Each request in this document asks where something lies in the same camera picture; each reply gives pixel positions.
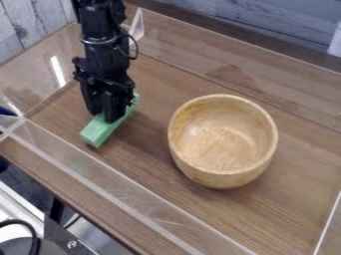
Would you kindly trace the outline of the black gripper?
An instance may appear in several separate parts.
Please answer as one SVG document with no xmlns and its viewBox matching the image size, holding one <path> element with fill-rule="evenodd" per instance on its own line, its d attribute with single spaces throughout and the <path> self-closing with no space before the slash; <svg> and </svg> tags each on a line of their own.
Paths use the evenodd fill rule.
<svg viewBox="0 0 341 255">
<path fill-rule="evenodd" d="M 128 76 L 116 81 L 102 77 L 90 70 L 84 58 L 75 57 L 72 63 L 74 79 L 80 83 L 87 110 L 95 116 L 104 109 L 104 119 L 111 124 L 126 114 L 134 98 L 135 83 Z"/>
</svg>

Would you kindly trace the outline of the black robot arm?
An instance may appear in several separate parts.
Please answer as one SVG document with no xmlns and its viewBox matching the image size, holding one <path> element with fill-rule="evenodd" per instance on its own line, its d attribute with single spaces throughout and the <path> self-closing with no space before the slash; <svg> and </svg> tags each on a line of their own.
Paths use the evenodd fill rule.
<svg viewBox="0 0 341 255">
<path fill-rule="evenodd" d="M 80 83 L 88 112 L 111 124 L 132 104 L 135 82 L 128 75 L 131 35 L 123 0 L 71 0 L 80 24 L 86 57 L 75 57 L 74 78 Z"/>
</svg>

